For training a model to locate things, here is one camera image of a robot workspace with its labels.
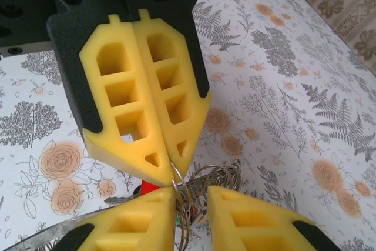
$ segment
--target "printed fabric surface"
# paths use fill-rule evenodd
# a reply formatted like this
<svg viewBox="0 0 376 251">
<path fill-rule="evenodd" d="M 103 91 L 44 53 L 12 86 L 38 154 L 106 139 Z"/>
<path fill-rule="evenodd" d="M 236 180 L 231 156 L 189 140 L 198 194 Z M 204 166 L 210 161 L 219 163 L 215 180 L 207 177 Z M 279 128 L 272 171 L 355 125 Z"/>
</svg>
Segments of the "printed fabric surface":
<svg viewBox="0 0 376 251">
<path fill-rule="evenodd" d="M 304 0 L 199 0 L 193 15 L 213 103 L 188 175 L 240 158 L 243 193 L 374 250 L 372 73 Z M 0 146 L 0 250 L 140 184 L 88 155 L 52 51 L 0 61 Z M 194 233 L 188 250 L 211 250 L 208 223 Z"/>
</svg>

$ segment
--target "orange rose print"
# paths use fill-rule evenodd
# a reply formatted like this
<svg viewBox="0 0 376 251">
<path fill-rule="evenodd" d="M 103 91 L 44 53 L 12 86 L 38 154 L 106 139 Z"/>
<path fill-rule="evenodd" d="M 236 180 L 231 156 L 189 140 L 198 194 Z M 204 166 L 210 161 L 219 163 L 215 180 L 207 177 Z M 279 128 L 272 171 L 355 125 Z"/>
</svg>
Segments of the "orange rose print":
<svg viewBox="0 0 376 251">
<path fill-rule="evenodd" d="M 221 64 L 221 58 L 219 58 L 218 55 L 210 55 L 210 61 L 211 61 L 214 65 Z"/>
<path fill-rule="evenodd" d="M 287 82 L 284 87 L 288 90 L 288 91 L 292 91 L 294 89 L 294 85 L 291 83 L 291 82 Z"/>
<path fill-rule="evenodd" d="M 270 16 L 273 14 L 273 10 L 266 4 L 256 3 L 256 9 L 265 16 Z"/>
<path fill-rule="evenodd" d="M 281 18 L 279 18 L 279 17 L 277 17 L 275 15 L 272 15 L 272 16 L 270 16 L 270 19 L 277 26 L 284 26 L 284 22 L 283 22 L 283 20 Z"/>
<path fill-rule="evenodd" d="M 251 68 L 255 69 L 256 71 L 262 71 L 263 69 L 265 69 L 263 67 L 264 63 L 259 64 L 259 63 L 257 63 L 257 61 L 255 61 L 255 63 L 256 64 L 252 65 Z"/>
<path fill-rule="evenodd" d="M 282 17 L 285 18 L 286 20 L 291 20 L 291 16 L 287 13 L 283 13 Z"/>
<path fill-rule="evenodd" d="M 222 139 L 222 148 L 230 156 L 240 156 L 243 153 L 243 145 L 232 136 Z"/>
<path fill-rule="evenodd" d="M 321 79 L 320 71 L 314 71 L 313 74 L 314 74 L 317 78 Z"/>
<path fill-rule="evenodd" d="M 357 188 L 358 192 L 364 197 L 371 196 L 370 188 L 365 183 L 355 182 L 355 187 Z"/>
<path fill-rule="evenodd" d="M 315 162 L 312 168 L 312 173 L 317 183 L 329 192 L 339 189 L 342 185 L 341 175 L 331 162 Z"/>
<path fill-rule="evenodd" d="M 205 125 L 213 133 L 224 133 L 230 128 L 230 120 L 222 110 L 210 108 L 206 116 Z"/>
<path fill-rule="evenodd" d="M 299 75 L 301 76 L 307 76 L 308 75 L 308 71 L 306 70 L 306 68 L 300 68 L 300 72 L 299 72 Z"/>
<path fill-rule="evenodd" d="M 311 147 L 312 147 L 313 150 L 315 150 L 316 153 L 323 152 L 323 150 L 317 145 L 319 141 L 320 141 L 319 139 L 311 140 Z"/>
<path fill-rule="evenodd" d="M 241 76 L 240 76 L 240 79 L 236 78 L 234 82 L 236 83 L 237 89 L 239 89 L 239 90 L 240 90 L 241 86 L 245 85 L 244 81 L 241 79 Z"/>
<path fill-rule="evenodd" d="M 215 73 L 214 75 L 211 75 L 211 79 L 215 82 L 219 82 L 221 80 L 221 73 Z"/>
<path fill-rule="evenodd" d="M 245 66 L 245 63 L 243 61 L 235 61 L 234 66 L 241 68 Z"/>
<path fill-rule="evenodd" d="M 248 137 L 250 140 L 252 140 L 252 141 L 257 141 L 257 140 L 260 139 L 260 135 L 259 135 L 259 133 L 256 132 L 256 131 L 254 130 L 254 128 L 253 128 L 253 129 L 246 129 L 246 135 L 247 135 L 247 137 Z"/>
<path fill-rule="evenodd" d="M 102 179 L 98 183 L 98 191 L 101 196 L 111 196 L 116 191 L 116 185 L 109 179 Z"/>
<path fill-rule="evenodd" d="M 338 194 L 338 201 L 343 211 L 351 217 L 359 218 L 361 215 L 358 201 L 348 192 L 341 192 Z"/>
<path fill-rule="evenodd" d="M 49 179 L 71 178 L 80 165 L 80 153 L 68 144 L 56 145 L 41 157 L 41 171 Z"/>
<path fill-rule="evenodd" d="M 60 183 L 52 195 L 51 208 L 57 215 L 73 214 L 80 204 L 79 186 L 70 179 Z"/>
</svg>

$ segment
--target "fern leaf print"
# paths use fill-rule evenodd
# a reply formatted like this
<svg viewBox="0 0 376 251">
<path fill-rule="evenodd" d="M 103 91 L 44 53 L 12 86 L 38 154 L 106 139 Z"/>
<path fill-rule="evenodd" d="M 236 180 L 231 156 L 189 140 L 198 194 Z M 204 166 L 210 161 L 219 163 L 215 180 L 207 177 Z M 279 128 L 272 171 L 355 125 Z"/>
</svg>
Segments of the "fern leaf print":
<svg viewBox="0 0 376 251">
<path fill-rule="evenodd" d="M 194 10 L 193 17 L 196 23 L 197 33 L 211 41 L 210 46 L 219 46 L 219 51 L 228 51 L 232 46 L 239 45 L 233 40 L 240 35 L 231 35 L 231 20 L 222 23 L 222 10 L 213 11 L 213 5 L 204 7 L 205 2 L 199 2 Z"/>
<path fill-rule="evenodd" d="M 364 154 L 366 162 L 373 160 L 372 156 L 376 151 L 376 133 L 364 134 L 364 125 L 360 114 L 357 112 L 355 119 L 351 117 L 346 98 L 338 104 L 336 93 L 328 99 L 328 89 L 320 92 L 317 87 L 314 88 L 312 85 L 303 84 L 303 87 L 307 96 L 310 97 L 309 102 L 316 103 L 312 109 L 319 109 L 315 115 L 329 120 L 319 123 L 319 126 L 333 130 L 329 133 L 329 137 L 339 139 L 352 146 L 355 149 L 355 156 Z"/>
</svg>

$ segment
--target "white patterned fabric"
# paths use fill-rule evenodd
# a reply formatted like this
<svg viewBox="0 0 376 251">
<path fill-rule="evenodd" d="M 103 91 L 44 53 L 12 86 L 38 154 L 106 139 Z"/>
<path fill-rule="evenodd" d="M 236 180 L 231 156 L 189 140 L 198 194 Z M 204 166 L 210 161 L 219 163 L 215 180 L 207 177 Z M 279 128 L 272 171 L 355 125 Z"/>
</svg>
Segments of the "white patterned fabric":
<svg viewBox="0 0 376 251">
<path fill-rule="evenodd" d="M 189 174 L 242 161 L 241 191 L 345 251 L 376 247 L 376 79 L 304 0 L 199 0 L 213 103 Z M 88 156 L 52 51 L 0 61 L 0 250 L 140 184 Z M 207 222 L 188 250 L 210 250 Z"/>
</svg>

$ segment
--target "tree print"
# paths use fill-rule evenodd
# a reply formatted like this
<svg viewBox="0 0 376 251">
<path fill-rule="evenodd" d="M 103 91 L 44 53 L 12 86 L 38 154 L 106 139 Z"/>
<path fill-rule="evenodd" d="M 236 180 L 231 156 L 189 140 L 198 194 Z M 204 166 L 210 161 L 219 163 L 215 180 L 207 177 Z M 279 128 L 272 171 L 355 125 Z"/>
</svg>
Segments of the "tree print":
<svg viewBox="0 0 376 251">
<path fill-rule="evenodd" d="M 361 87 L 366 93 L 368 93 L 368 98 L 369 98 L 372 102 L 374 102 L 374 103 L 376 104 L 376 90 L 373 89 L 373 88 L 369 88 L 369 87 L 367 86 L 366 81 L 365 81 L 362 77 L 357 76 L 357 75 L 355 75 L 355 74 L 353 74 L 353 75 L 354 75 L 355 79 L 357 80 L 359 86 L 360 86 L 360 87 Z"/>
<path fill-rule="evenodd" d="M 367 123 L 369 123 L 372 126 L 376 126 L 376 123 L 374 122 L 374 117 L 372 117 L 368 113 L 362 113 L 363 120 Z"/>
<path fill-rule="evenodd" d="M 3 87 L 0 87 L 0 98 L 5 96 Z M 0 100 L 0 109 L 2 108 L 2 100 Z"/>
<path fill-rule="evenodd" d="M 295 60 L 295 54 L 291 50 L 290 41 L 279 29 L 268 27 L 265 27 L 265 29 L 266 34 L 262 31 L 251 33 L 253 43 L 266 49 L 266 59 L 278 68 L 278 73 L 288 78 L 297 76 L 298 68 L 292 62 L 292 60 Z"/>
<path fill-rule="evenodd" d="M 129 173 L 122 172 L 121 170 L 115 170 L 115 172 L 118 178 L 124 179 L 122 182 L 125 184 L 127 192 L 132 194 L 129 189 L 133 186 L 133 180 L 135 177 Z"/>
<path fill-rule="evenodd" d="M 342 251 L 374 251 L 375 249 L 372 246 L 364 244 L 364 241 L 361 238 L 354 237 L 353 240 L 343 241 L 343 244 L 340 244 Z"/>
<path fill-rule="evenodd" d="M 244 38 L 246 38 L 248 31 L 254 24 L 251 21 L 252 14 L 246 11 L 246 6 L 240 2 L 241 0 L 234 1 L 237 3 L 236 9 L 238 10 L 238 16 L 241 18 L 241 20 L 237 20 L 237 22 L 243 27 L 244 31 L 246 32 L 246 35 L 244 36 Z"/>
<path fill-rule="evenodd" d="M 272 135 L 271 140 L 277 147 L 280 149 L 291 148 L 303 162 L 300 153 L 307 148 L 305 130 L 300 125 L 291 126 L 283 103 L 277 97 L 275 90 L 268 86 L 261 76 L 251 76 L 249 83 L 253 93 L 248 96 L 243 95 L 239 101 L 240 106 L 264 119 L 263 125 Z M 291 135 L 288 136 L 289 131 L 295 136 L 293 140 L 291 140 Z"/>
<path fill-rule="evenodd" d="M 304 18 L 304 8 L 296 0 L 286 0 L 296 14 Z"/>
<path fill-rule="evenodd" d="M 285 189 L 283 189 L 283 193 L 281 193 L 278 189 L 279 180 L 277 175 L 273 171 L 267 170 L 264 166 L 257 168 L 261 173 L 260 177 L 266 181 L 264 184 L 265 192 L 269 195 L 269 198 L 277 202 L 278 206 L 298 212 L 298 203 L 295 194 L 287 192 Z"/>
<path fill-rule="evenodd" d="M 52 50 L 28 54 L 21 67 L 37 75 L 45 75 L 54 85 L 61 84 L 61 76 L 55 54 Z"/>
<path fill-rule="evenodd" d="M 362 71 L 368 71 L 367 66 L 362 62 L 361 59 L 359 59 L 355 53 L 351 50 L 347 51 L 347 59 L 355 66 L 356 69 L 362 70 Z"/>
<path fill-rule="evenodd" d="M 351 83 L 352 74 L 344 69 L 344 64 L 336 60 L 331 46 L 327 43 L 313 43 L 312 39 L 303 34 L 297 40 L 301 43 L 304 52 L 321 63 L 321 67 L 329 73 L 332 85 L 344 92 L 356 92 Z"/>
<path fill-rule="evenodd" d="M 374 163 L 370 163 L 370 166 L 362 173 L 362 178 L 365 183 L 367 183 L 370 188 L 375 192 L 374 197 L 376 198 L 376 166 Z"/>
<path fill-rule="evenodd" d="M 317 102 L 312 109 L 319 109 L 315 116 L 320 116 L 328 119 L 328 122 L 321 122 L 319 126 L 326 126 L 333 131 L 329 133 L 330 138 L 340 139 L 355 148 L 354 155 L 359 153 L 365 154 L 365 161 L 372 160 L 372 155 L 376 151 L 374 138 L 376 133 L 372 135 L 364 135 L 363 122 L 357 112 L 357 117 L 353 121 L 350 115 L 350 110 L 347 106 L 346 98 L 342 99 L 340 103 L 337 102 L 337 94 L 328 99 L 328 89 L 322 92 L 318 88 L 313 88 L 311 85 L 303 85 L 307 96 L 310 97 L 309 102 Z"/>
<path fill-rule="evenodd" d="M 0 117 L 0 143 L 32 147 L 34 140 L 49 136 L 61 124 L 54 106 L 22 101 L 12 114 Z"/>
<path fill-rule="evenodd" d="M 193 10 L 197 33 L 211 40 L 210 46 L 218 45 L 220 51 L 227 51 L 229 47 L 239 45 L 232 40 L 240 35 L 229 35 L 230 20 L 226 24 L 221 24 L 222 10 L 212 12 L 214 5 L 204 8 L 204 4 L 205 2 L 197 3 Z"/>
<path fill-rule="evenodd" d="M 260 193 L 257 189 L 254 189 L 252 191 L 248 191 L 247 189 L 245 189 L 243 193 L 246 195 L 252 196 L 254 198 L 258 198 L 263 201 L 270 202 L 270 200 L 265 199 L 265 193 L 263 192 Z"/>
<path fill-rule="evenodd" d="M 303 121 L 308 126 L 310 132 L 314 135 L 315 138 L 318 137 L 322 141 L 326 143 L 330 143 L 329 136 L 326 133 L 317 129 L 316 123 L 314 120 L 308 119 L 306 117 L 307 111 L 304 109 L 303 110 L 299 109 L 298 107 L 295 106 L 294 102 L 297 102 L 298 99 L 293 98 L 291 95 L 287 94 L 287 92 L 282 90 L 280 87 L 278 87 L 278 89 L 280 90 L 282 94 L 282 101 L 283 101 L 283 106 L 285 110 L 286 111 L 292 110 L 294 112 L 295 121 L 297 123 L 300 123 L 301 121 Z"/>
</svg>

